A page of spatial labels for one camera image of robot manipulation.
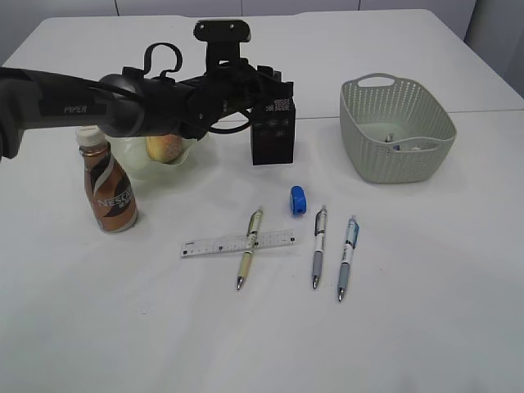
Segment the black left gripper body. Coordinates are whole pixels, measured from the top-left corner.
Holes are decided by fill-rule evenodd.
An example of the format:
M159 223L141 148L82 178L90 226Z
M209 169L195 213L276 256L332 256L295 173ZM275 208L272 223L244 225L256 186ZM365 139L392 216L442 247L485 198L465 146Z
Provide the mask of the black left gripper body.
M293 83L266 65L250 65L240 55L239 42L208 42L206 72L184 82L192 86L184 102L183 122L203 133L237 133L252 124L264 122L267 115L294 111ZM233 129L214 125L224 117L239 113L246 123Z

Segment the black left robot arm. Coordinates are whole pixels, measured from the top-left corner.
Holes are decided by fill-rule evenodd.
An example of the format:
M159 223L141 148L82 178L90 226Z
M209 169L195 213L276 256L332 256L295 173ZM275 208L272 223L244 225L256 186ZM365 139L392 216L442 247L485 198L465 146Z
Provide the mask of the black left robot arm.
M182 81L169 70L146 77L154 49L145 51L142 69L125 67L99 81L3 67L1 156L16 157L27 129L96 125L112 138L200 140L247 128L294 128L293 84L271 67L251 66L238 41L209 42L206 72Z

